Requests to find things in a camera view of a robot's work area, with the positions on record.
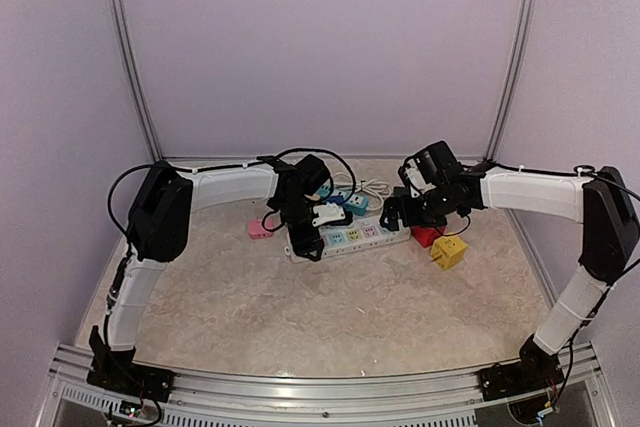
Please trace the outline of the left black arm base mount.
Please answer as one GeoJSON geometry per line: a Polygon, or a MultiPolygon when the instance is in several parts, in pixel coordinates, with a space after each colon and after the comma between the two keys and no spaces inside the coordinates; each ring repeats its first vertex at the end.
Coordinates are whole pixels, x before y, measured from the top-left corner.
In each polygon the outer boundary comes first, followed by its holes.
{"type": "Polygon", "coordinates": [[[141,399],[168,401],[175,379],[173,371],[135,363],[135,348],[113,351],[97,325],[92,327],[89,345],[93,358],[86,380],[90,385],[141,399]]]}

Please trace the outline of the white multicolour power strip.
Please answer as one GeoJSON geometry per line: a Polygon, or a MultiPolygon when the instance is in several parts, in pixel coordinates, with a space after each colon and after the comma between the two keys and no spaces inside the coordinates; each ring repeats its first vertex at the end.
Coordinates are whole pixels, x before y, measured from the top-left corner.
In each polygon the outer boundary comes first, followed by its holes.
{"type": "Polygon", "coordinates": [[[409,228],[400,226],[397,231],[390,231],[382,227],[379,217],[374,215],[354,218],[347,226],[323,225],[319,227],[318,233],[323,242],[320,254],[317,254],[317,248],[312,248],[311,257],[298,255],[294,251],[290,236],[287,237],[285,254],[294,263],[318,262],[330,257],[405,242],[411,237],[409,228]]]}

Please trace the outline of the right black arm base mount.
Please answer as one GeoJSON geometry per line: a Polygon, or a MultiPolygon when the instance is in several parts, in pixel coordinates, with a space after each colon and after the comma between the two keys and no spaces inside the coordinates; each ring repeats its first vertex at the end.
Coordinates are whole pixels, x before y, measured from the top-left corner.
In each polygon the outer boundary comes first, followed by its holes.
{"type": "Polygon", "coordinates": [[[477,372],[484,401],[518,396],[547,387],[560,386],[565,376],[558,354],[547,354],[531,335],[519,350],[519,359],[496,363],[477,372]]]}

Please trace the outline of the red cube socket adapter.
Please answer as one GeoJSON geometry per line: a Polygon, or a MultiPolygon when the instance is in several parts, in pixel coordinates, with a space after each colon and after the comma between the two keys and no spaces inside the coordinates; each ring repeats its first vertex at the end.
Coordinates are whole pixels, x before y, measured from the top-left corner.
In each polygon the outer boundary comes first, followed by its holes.
{"type": "Polygon", "coordinates": [[[431,247],[435,240],[442,237],[446,233],[446,228],[436,227],[412,227],[411,235],[418,242],[418,244],[427,249],[431,247]]]}

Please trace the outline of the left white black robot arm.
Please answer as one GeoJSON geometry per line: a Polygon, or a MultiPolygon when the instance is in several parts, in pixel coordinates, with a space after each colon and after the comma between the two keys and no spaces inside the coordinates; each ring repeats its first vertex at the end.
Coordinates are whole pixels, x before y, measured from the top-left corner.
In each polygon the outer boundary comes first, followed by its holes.
{"type": "Polygon", "coordinates": [[[327,218],[311,197],[330,177],[326,164],[308,154],[295,164],[277,156],[244,164],[177,167],[165,161],[144,166],[147,175],[129,209],[127,249],[107,294],[105,320],[90,334],[90,346],[106,355],[99,371],[121,392],[140,381],[137,365],[120,352],[134,349],[142,314],[167,265],[188,243],[192,213],[221,204],[263,199],[287,229],[298,257],[318,261],[327,218]]]}

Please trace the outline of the yellow cube socket adapter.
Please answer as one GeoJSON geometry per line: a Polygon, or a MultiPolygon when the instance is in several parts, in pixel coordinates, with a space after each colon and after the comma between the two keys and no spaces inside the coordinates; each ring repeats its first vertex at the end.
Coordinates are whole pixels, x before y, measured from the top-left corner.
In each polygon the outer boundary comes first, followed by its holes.
{"type": "Polygon", "coordinates": [[[430,256],[442,271],[447,271],[462,261],[467,249],[468,244],[460,237],[442,236],[433,242],[430,256]]]}

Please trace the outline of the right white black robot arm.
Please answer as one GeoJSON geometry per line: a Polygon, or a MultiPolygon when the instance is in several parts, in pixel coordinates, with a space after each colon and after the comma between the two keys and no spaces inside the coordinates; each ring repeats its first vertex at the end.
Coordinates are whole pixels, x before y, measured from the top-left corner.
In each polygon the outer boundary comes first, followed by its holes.
{"type": "Polygon", "coordinates": [[[384,201],[380,216],[389,231],[442,229],[453,214],[468,220],[475,211],[501,210],[551,228],[536,239],[550,241],[554,249],[564,240],[575,241],[570,249],[577,256],[575,266],[562,268],[563,288],[532,336],[537,352],[511,370],[520,390],[531,391],[549,376],[546,356],[558,353],[588,325],[608,293],[639,266],[639,196],[615,167],[552,171],[493,159],[467,165],[438,141],[406,157],[398,176],[401,186],[384,201]]]}

